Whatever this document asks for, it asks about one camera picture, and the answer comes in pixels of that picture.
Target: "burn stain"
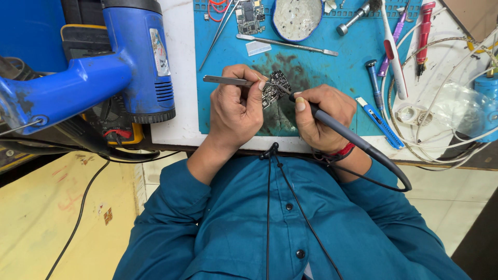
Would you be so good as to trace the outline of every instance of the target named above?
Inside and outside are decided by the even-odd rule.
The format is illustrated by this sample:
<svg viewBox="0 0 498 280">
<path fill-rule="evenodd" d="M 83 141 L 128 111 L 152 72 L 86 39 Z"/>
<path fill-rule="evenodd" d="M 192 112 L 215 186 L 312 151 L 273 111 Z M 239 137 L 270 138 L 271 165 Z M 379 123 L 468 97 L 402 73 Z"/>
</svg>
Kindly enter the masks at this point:
<svg viewBox="0 0 498 280">
<path fill-rule="evenodd" d="M 19 101 L 19 105 L 21 106 L 21 109 L 23 112 L 26 114 L 29 114 L 31 112 L 31 108 L 34 106 L 33 102 L 25 100 L 25 98 L 29 95 L 29 92 L 26 92 L 24 90 L 16 90 L 15 91 L 15 96 L 17 97 L 17 100 Z"/>
<path fill-rule="evenodd" d="M 266 77 L 276 70 L 281 70 L 289 81 L 292 92 L 311 88 L 310 77 L 312 77 L 313 84 L 323 79 L 319 75 L 308 75 L 296 55 L 284 55 L 281 52 L 275 56 L 266 52 L 264 57 L 258 60 L 258 64 L 253 64 L 251 67 Z M 299 135 L 294 103 L 285 96 L 263 111 L 263 120 L 263 126 L 257 133 L 259 136 Z"/>
</svg>

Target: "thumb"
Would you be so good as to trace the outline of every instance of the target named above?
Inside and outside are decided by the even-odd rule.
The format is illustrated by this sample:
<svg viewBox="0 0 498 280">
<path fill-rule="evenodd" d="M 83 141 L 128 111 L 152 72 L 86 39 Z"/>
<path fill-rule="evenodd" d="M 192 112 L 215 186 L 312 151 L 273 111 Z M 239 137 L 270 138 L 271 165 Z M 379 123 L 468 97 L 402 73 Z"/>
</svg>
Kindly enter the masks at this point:
<svg viewBox="0 0 498 280">
<path fill-rule="evenodd" d="M 299 134 L 304 140 L 311 140 L 319 135 L 310 105 L 302 97 L 296 98 L 296 124 Z"/>
<path fill-rule="evenodd" d="M 254 83 L 249 89 L 247 105 L 246 105 L 246 109 L 249 112 L 249 114 L 256 114 L 256 113 L 262 114 L 263 105 L 261 104 L 261 100 L 263 95 L 262 90 L 265 84 L 266 84 L 265 80 L 259 80 L 258 82 Z"/>
</svg>

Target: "person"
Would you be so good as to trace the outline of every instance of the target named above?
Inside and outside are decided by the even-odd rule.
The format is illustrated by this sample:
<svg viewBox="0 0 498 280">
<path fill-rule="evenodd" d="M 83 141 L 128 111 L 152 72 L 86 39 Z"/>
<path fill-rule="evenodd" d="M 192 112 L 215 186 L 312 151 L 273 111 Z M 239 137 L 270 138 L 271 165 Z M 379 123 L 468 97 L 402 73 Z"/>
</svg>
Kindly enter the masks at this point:
<svg viewBox="0 0 498 280">
<path fill-rule="evenodd" d="M 340 279 L 300 208 L 345 280 L 470 279 L 401 192 L 341 170 L 336 181 L 325 166 L 292 157 L 230 160 L 263 124 L 268 78 L 246 65 L 222 75 L 254 84 L 248 91 L 220 84 L 212 92 L 209 134 L 189 159 L 162 170 L 114 279 L 266 279 L 267 246 L 269 279 Z M 315 121 L 308 102 L 349 126 L 355 101 L 327 85 L 295 96 L 301 138 L 327 154 L 343 150 L 348 141 Z M 397 184 L 359 148 L 335 164 Z"/>
</svg>

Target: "white toothbrush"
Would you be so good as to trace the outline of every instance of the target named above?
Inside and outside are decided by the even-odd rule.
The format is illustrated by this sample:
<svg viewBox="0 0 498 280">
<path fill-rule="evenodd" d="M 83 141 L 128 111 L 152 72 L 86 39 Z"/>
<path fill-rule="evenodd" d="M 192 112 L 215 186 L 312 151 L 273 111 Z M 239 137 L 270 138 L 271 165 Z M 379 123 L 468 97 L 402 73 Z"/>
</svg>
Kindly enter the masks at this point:
<svg viewBox="0 0 498 280">
<path fill-rule="evenodd" d="M 405 100 L 408 97 L 408 92 L 406 90 L 406 84 L 403 75 L 403 69 L 401 68 L 401 61 L 399 60 L 398 49 L 396 48 L 396 43 L 392 37 L 391 28 L 389 27 L 389 22 L 387 21 L 387 14 L 385 12 L 385 0 L 381 0 L 382 5 L 380 11 L 382 14 L 382 21 L 384 22 L 384 47 L 385 53 L 389 60 L 391 61 L 391 67 L 394 72 L 394 79 L 396 80 L 396 89 L 398 97 L 401 100 Z"/>
</svg>

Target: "teal shirt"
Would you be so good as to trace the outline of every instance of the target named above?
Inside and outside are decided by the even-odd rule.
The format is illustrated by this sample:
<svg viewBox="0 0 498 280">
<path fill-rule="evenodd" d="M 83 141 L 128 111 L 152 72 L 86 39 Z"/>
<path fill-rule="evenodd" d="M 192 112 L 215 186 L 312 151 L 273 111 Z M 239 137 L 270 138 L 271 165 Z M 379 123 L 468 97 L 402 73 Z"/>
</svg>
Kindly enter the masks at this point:
<svg viewBox="0 0 498 280">
<path fill-rule="evenodd" d="M 337 183 L 316 163 L 279 160 L 344 280 L 470 279 L 403 193 L 364 179 Z M 397 184 L 375 160 L 365 175 Z M 230 160 L 209 186 L 190 174 L 186 160 L 165 167 L 114 279 L 265 279 L 267 183 L 268 160 L 255 156 Z M 269 256 L 272 280 L 339 279 L 274 158 Z"/>
</svg>

